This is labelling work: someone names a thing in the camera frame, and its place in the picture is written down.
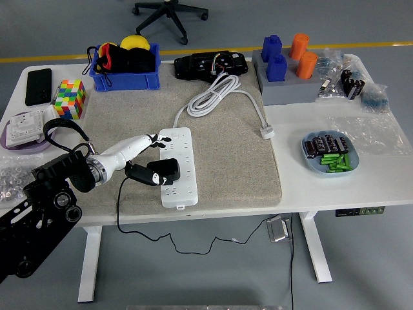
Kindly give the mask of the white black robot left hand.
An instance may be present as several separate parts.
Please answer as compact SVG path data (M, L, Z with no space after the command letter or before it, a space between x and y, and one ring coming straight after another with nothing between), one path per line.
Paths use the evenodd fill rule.
M96 185L102 185L109 181L114 171L124 169L128 161L134 159L147 148L165 148L163 142L171 141L171 138L164 135L145 134L124 139L101 154L90 155L88 163L94 168Z

